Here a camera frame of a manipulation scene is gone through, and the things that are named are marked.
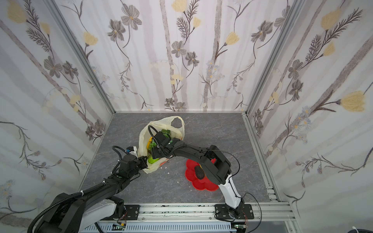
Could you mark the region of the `green fake grapes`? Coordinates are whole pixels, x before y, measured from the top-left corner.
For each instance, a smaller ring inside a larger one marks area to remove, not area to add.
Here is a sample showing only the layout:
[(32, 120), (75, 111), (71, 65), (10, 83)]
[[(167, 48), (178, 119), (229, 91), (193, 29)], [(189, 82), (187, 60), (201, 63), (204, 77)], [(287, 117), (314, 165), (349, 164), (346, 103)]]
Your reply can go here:
[(161, 130), (162, 134), (166, 136), (167, 138), (171, 139), (171, 131), (170, 130)]

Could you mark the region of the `green bumpy fake fruit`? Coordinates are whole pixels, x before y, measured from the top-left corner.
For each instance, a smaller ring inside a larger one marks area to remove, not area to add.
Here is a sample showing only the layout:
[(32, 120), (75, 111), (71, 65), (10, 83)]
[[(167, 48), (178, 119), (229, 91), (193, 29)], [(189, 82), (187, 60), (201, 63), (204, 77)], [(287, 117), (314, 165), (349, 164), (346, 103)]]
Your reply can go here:
[(158, 160), (159, 160), (159, 158), (153, 159), (153, 157), (150, 156), (150, 157), (148, 157), (147, 162), (148, 162), (149, 164), (154, 164), (154, 163), (157, 162)]

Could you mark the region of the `yellow plastic bag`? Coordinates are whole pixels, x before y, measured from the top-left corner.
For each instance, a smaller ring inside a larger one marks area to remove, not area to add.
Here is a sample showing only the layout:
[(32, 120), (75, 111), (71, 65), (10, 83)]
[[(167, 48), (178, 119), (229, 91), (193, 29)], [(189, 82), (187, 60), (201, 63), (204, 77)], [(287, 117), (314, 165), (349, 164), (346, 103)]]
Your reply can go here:
[[(172, 122), (175, 119), (179, 119), (181, 121), (181, 127), (176, 128), (172, 126)], [(145, 156), (146, 158), (148, 157), (148, 143), (151, 139), (151, 135), (148, 131), (148, 126), (153, 126), (157, 131), (161, 130), (169, 130), (171, 138), (178, 138), (178, 139), (184, 139), (185, 137), (185, 123), (184, 120), (180, 116), (170, 116), (163, 118), (161, 120), (157, 121), (151, 121), (150, 123), (147, 124), (146, 127), (143, 128), (143, 130), (139, 134), (139, 148), (137, 150), (137, 155), (138, 158)], [(143, 171), (146, 174), (150, 174), (152, 172), (155, 172), (158, 170), (162, 165), (164, 165), (169, 159), (168, 158), (160, 158), (156, 160), (154, 163), (147, 162), (147, 168), (144, 169)]]

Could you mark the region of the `red flower-shaped plate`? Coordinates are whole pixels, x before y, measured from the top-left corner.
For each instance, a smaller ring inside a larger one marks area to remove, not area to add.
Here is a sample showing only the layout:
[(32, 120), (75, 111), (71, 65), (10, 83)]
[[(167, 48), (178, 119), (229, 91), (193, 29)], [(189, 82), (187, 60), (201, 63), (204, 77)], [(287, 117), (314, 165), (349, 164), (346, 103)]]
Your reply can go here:
[(218, 185), (212, 183), (208, 178), (207, 175), (203, 180), (198, 180), (195, 176), (194, 167), (195, 166), (201, 166), (199, 163), (192, 161), (188, 159), (186, 161), (186, 171), (185, 171), (185, 177), (188, 181), (191, 182), (193, 187), (199, 191), (207, 190), (210, 192), (214, 192), (219, 189)]

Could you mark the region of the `dark fake avocado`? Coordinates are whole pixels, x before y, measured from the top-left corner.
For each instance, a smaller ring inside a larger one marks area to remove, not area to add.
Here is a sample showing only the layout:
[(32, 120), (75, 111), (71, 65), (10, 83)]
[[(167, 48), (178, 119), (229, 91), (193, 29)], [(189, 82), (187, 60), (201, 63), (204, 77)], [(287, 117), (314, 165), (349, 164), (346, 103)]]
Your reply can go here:
[(198, 180), (203, 180), (205, 178), (205, 173), (201, 166), (195, 166), (194, 167), (195, 176)]

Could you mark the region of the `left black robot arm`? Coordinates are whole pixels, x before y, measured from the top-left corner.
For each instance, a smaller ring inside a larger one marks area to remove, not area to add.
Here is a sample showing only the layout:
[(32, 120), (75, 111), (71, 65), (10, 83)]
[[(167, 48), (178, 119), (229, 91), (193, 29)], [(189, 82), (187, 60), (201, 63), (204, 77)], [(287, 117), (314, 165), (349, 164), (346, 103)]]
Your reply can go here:
[(74, 194), (62, 193), (39, 213), (28, 227), (29, 233), (78, 233), (105, 218), (123, 220), (128, 215), (124, 201), (116, 197), (135, 176), (147, 168), (147, 158), (124, 156), (112, 174), (100, 184)]

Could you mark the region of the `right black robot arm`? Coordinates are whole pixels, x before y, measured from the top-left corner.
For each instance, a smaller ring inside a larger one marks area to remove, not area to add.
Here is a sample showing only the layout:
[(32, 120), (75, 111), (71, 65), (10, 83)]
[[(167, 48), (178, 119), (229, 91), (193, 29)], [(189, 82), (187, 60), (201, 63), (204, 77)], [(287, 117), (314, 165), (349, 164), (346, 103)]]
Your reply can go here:
[(150, 146), (151, 155), (157, 158), (184, 157), (199, 165), (204, 175), (217, 185), (224, 196), (224, 204), (215, 205), (215, 219), (221, 221), (239, 221), (254, 219), (251, 205), (245, 204), (233, 183), (231, 163), (224, 152), (212, 145), (209, 148), (195, 147), (184, 141), (171, 138), (162, 132), (150, 133), (155, 146)]

